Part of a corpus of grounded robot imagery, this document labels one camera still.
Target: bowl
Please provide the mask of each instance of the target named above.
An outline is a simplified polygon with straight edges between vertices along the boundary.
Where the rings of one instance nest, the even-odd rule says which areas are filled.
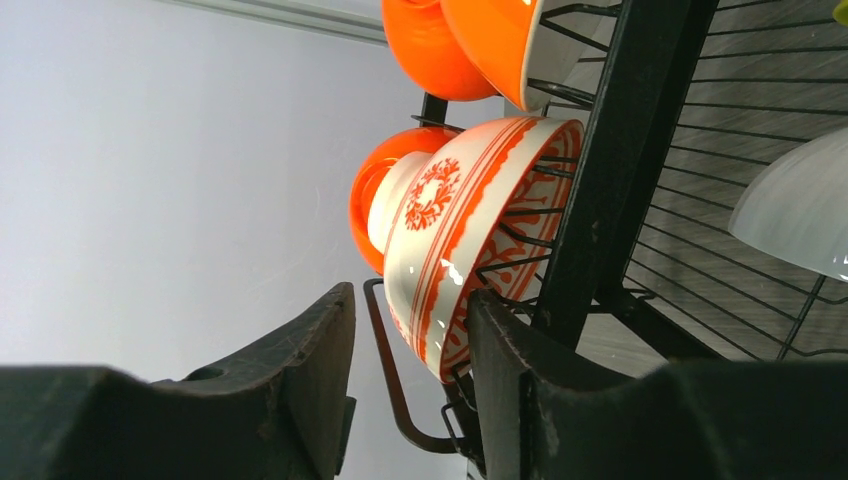
[[[398,64],[424,91],[450,101],[497,93],[456,42],[439,0],[383,0],[383,29]]]
[[[541,26],[542,12],[581,3],[606,7],[610,0],[441,0],[459,45],[483,76],[513,105],[536,111],[550,94],[528,88],[527,79],[563,83],[586,45]],[[557,25],[591,38],[600,17],[566,14]]]
[[[360,167],[348,204],[348,220],[356,248],[371,268],[383,274],[383,254],[368,239],[368,215],[380,182],[398,158],[410,152],[433,154],[457,133],[442,127],[420,127],[400,132],[380,144]]]
[[[435,154],[411,153],[383,178],[368,238],[384,255],[392,319],[413,352],[442,382],[468,366],[464,320],[475,288],[522,299],[540,268],[571,186],[533,169],[544,154],[577,158],[579,121],[503,118],[466,130]],[[576,161],[546,166],[567,174]]]
[[[848,129],[769,165],[742,194],[728,230],[748,245],[848,282]]]

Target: frosted glass bowl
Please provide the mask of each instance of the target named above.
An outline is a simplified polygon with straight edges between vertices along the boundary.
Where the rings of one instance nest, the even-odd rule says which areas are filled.
[[[728,229],[769,255],[848,282],[848,129],[769,165],[739,199]]]

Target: orange floral pattern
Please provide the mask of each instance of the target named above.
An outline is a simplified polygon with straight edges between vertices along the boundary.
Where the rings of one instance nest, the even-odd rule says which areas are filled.
[[[434,224],[453,199],[459,179],[459,162],[454,158],[446,158],[430,167],[410,192],[405,211],[406,228],[423,230]],[[437,182],[433,195],[422,199],[431,182]]]
[[[580,152],[581,133],[573,129],[565,129],[555,135],[543,150],[544,155],[571,157]],[[574,172],[576,165],[571,163],[546,164],[566,172]],[[529,171],[513,191],[512,198],[507,204],[507,211],[532,211],[534,209],[563,208],[568,200],[571,180],[552,175]],[[550,241],[556,233],[561,214],[502,216],[500,222],[510,230],[531,238]],[[476,267],[487,267],[504,264],[525,258],[538,257],[548,251],[539,246],[530,245],[512,238],[504,231],[496,229],[486,241],[476,262]],[[453,378],[451,367],[468,360],[468,332],[464,321],[468,316],[468,298],[470,293],[478,288],[491,288],[503,297],[521,301],[538,293],[538,283],[534,274],[544,273],[544,265],[531,263],[500,268],[487,272],[486,283],[476,274],[466,279],[459,303],[454,310],[454,321],[446,332],[442,348],[442,376],[449,381]],[[459,374],[468,370],[464,367]]]

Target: white wall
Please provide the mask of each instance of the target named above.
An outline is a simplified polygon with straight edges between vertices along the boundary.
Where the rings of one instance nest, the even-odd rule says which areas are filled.
[[[0,363],[181,378],[360,284],[349,186],[421,96],[380,47],[151,0],[0,0]],[[358,300],[342,477],[464,478],[396,431]],[[413,416],[444,434],[438,384],[391,338]]]

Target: orange stripe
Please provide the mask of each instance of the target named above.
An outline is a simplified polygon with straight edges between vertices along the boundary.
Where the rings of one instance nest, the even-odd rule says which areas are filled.
[[[501,146],[501,148],[495,154],[493,160],[488,163],[488,168],[482,178],[475,184],[475,188],[469,198],[468,205],[465,206],[465,208],[462,210],[462,213],[459,217],[459,221],[457,221],[453,225],[454,228],[452,228],[450,232],[450,236],[445,245],[446,248],[442,249],[443,258],[452,257],[454,250],[456,250],[457,246],[459,245],[459,240],[465,234],[465,228],[467,226],[468,219],[471,217],[471,215],[477,209],[477,206],[480,204],[480,201],[483,199],[483,191],[485,190],[485,187],[481,188],[480,185],[482,184],[486,186],[492,182],[492,179],[495,177],[495,175],[497,175],[504,162],[506,161],[509,152],[512,151],[512,149],[515,148],[515,146],[518,145],[518,143],[524,138],[524,135],[530,129],[535,127],[536,124],[538,124],[540,121],[539,118],[533,117],[525,117],[525,119],[526,121],[520,126],[520,128],[518,128],[515,133],[513,133],[510,138]],[[428,285],[428,291],[425,297],[426,303],[422,310],[423,316],[421,319],[421,324],[418,327],[418,348],[421,352],[419,353],[419,355],[423,356],[424,358],[426,358],[427,348],[426,332],[429,330],[430,323],[432,322],[432,319],[430,318],[430,313],[433,311],[433,307],[436,304],[436,298],[438,297],[437,287],[445,277],[445,269],[436,269],[434,273],[435,278],[431,280],[430,284]],[[444,350],[445,347],[443,346],[441,355],[444,355]]]
[[[486,148],[483,150],[483,152],[480,154],[480,156],[477,158],[477,160],[475,160],[474,165],[471,167],[471,169],[469,170],[469,172],[466,176],[467,181],[462,182],[462,184],[459,188],[459,191],[457,192],[456,196],[454,197],[458,201],[451,202],[451,204],[448,206],[448,210],[443,214],[442,218],[444,218],[445,220],[448,220],[448,219],[452,218],[454,212],[457,209],[460,209],[460,211],[462,211],[462,209],[465,208],[465,203],[467,203],[467,198],[466,198],[465,192],[469,188],[474,188],[474,186],[476,186],[476,184],[473,183],[473,179],[477,175],[478,170],[486,167],[486,162],[484,160],[490,156],[490,152],[494,148],[501,145],[503,137],[508,137],[508,135],[513,130],[515,130],[517,128],[517,126],[519,126],[523,122],[526,122],[525,118],[516,119],[515,121],[513,121],[512,123],[510,123],[506,127],[504,127],[500,132],[498,132],[497,135],[495,135],[495,137],[486,146]],[[440,242],[439,240],[444,238],[443,237],[444,230],[446,228],[450,228],[452,226],[452,225],[449,225],[450,223],[452,223],[452,222],[443,221],[443,222],[440,223],[439,228],[436,231],[436,236],[433,240],[433,243],[430,245],[430,249],[427,251],[426,257],[424,257],[423,268],[422,268],[421,274],[418,277],[418,283],[416,285],[415,293],[413,295],[412,311],[410,312],[410,322],[409,323],[410,323],[410,334],[411,334],[411,337],[412,337],[412,341],[414,342],[414,345],[410,345],[410,346],[415,351],[415,353],[418,354],[419,358],[421,358],[422,360],[424,360],[426,358],[425,355],[426,355],[427,338],[426,338],[426,333],[425,333],[424,338],[423,338],[423,343],[422,343],[422,339],[420,338],[420,332],[421,332],[420,317],[423,313],[421,311],[421,307],[423,305],[425,305],[424,302],[427,299],[428,292],[429,292],[430,285],[431,285],[433,278],[438,277],[437,272],[441,272],[441,277],[444,278],[444,268],[441,266],[441,262],[440,262],[441,258],[434,258],[434,257],[436,257],[437,254],[439,254],[438,257],[442,257],[441,252],[443,250],[442,247],[444,245],[444,242]]]

